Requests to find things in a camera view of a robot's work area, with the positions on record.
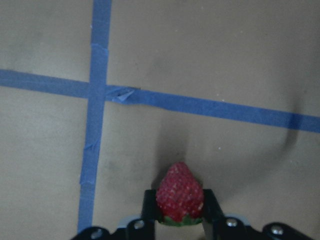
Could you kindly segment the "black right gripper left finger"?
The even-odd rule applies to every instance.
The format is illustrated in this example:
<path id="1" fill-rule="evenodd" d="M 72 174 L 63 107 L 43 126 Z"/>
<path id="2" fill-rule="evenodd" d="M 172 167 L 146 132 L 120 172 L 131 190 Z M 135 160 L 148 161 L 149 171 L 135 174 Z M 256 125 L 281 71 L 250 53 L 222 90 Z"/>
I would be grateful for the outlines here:
<path id="1" fill-rule="evenodd" d="M 146 190 L 143 196 L 139 217 L 118 227 L 110 233 L 106 228 L 92 226 L 82 230 L 73 237 L 74 240 L 155 240 L 156 220 L 158 219 L 156 191 Z"/>

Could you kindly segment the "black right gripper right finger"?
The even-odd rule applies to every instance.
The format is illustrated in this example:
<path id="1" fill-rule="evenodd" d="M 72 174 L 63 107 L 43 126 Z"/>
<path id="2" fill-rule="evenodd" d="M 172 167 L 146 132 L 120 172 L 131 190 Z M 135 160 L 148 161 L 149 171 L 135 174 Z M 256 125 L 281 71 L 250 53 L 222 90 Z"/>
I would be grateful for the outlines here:
<path id="1" fill-rule="evenodd" d="M 281 222 L 266 224 L 261 231 L 246 220 L 225 215 L 211 189 L 204 189 L 203 229 L 207 240 L 310 240 L 311 237 Z"/>

